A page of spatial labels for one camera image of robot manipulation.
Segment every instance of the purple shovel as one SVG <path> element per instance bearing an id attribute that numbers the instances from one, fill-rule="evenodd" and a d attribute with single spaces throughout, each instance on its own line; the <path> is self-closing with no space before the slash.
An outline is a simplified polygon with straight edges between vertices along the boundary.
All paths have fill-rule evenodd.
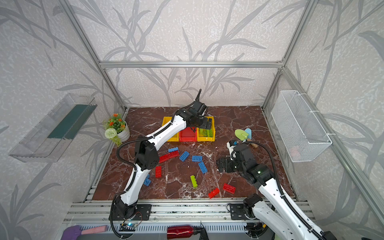
<path id="1" fill-rule="evenodd" d="M 61 240 L 76 240 L 78 236 L 91 233 L 105 232 L 108 229 L 107 225 L 80 230 L 80 225 L 69 227 L 64 230 Z"/>

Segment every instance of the yellow storage bin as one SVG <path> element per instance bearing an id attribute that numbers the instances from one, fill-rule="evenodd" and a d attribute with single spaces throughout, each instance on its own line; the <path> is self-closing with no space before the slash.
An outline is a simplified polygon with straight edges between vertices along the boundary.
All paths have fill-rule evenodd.
<path id="1" fill-rule="evenodd" d="M 214 120 L 213 117 L 206 117 L 206 118 L 212 118 L 211 129 L 212 129 L 212 132 L 213 132 L 213 137 L 206 137 L 206 136 L 200 134 L 200 129 L 198 128 L 197 129 L 197 141 L 198 142 L 214 142 L 215 141 L 215 134 L 216 134 L 216 131 L 215 131 L 215 120 Z"/>
<path id="2" fill-rule="evenodd" d="M 172 117 L 164 117 L 162 126 L 164 126 L 171 119 L 172 119 Z M 178 141 L 179 141 L 179 132 L 177 132 L 175 135 L 173 135 L 173 137 L 171 137 L 167 142 L 178 142 Z"/>

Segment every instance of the potted plant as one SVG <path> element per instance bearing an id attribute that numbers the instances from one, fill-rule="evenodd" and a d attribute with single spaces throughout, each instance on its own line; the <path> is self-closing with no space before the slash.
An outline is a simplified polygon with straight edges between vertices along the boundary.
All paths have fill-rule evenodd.
<path id="1" fill-rule="evenodd" d="M 117 146 L 129 138 L 127 123 L 121 119 L 121 114 L 115 113 L 107 121 L 103 122 L 105 127 L 105 137 L 111 139 Z"/>

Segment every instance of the wooden handle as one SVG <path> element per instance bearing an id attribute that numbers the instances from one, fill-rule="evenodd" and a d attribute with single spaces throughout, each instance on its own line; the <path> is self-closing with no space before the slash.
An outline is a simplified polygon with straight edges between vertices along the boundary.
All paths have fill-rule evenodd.
<path id="1" fill-rule="evenodd" d="M 257 144 L 254 144 L 254 143 L 251 143 L 251 145 L 254 147 L 254 148 L 258 148 L 259 146 Z"/>
<path id="2" fill-rule="evenodd" d="M 107 225 L 99 226 L 99 227 L 94 227 L 94 228 L 90 228 L 90 229 L 81 231 L 81 235 L 84 235 L 84 234 L 91 234 L 91 233 L 105 232 L 107 229 L 108 229 L 108 226 L 107 226 Z"/>

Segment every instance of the blue toy brick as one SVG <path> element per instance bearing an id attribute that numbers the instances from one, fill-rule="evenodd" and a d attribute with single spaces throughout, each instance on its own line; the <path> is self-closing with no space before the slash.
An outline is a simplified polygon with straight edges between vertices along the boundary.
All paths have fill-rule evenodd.
<path id="1" fill-rule="evenodd" d="M 199 162 L 199 167 L 200 167 L 201 172 L 202 172 L 203 174 L 208 172 L 207 168 L 205 167 L 204 162 Z"/>
<path id="2" fill-rule="evenodd" d="M 182 162 L 184 162 L 187 157 L 189 157 L 189 152 L 184 151 L 184 153 L 179 157 Z"/>
<path id="3" fill-rule="evenodd" d="M 168 152 L 174 152 L 174 151 L 178 151 L 178 150 L 179 150 L 178 147 L 174 147 L 174 148 L 168 149 Z"/>
<path id="4" fill-rule="evenodd" d="M 143 184 L 144 184 L 145 186 L 149 187 L 149 184 L 150 184 L 150 183 L 151 183 L 151 181 L 150 181 L 148 178 L 146 178 Z"/>
<path id="5" fill-rule="evenodd" d="M 192 162 L 202 162 L 203 156 L 192 156 Z"/>

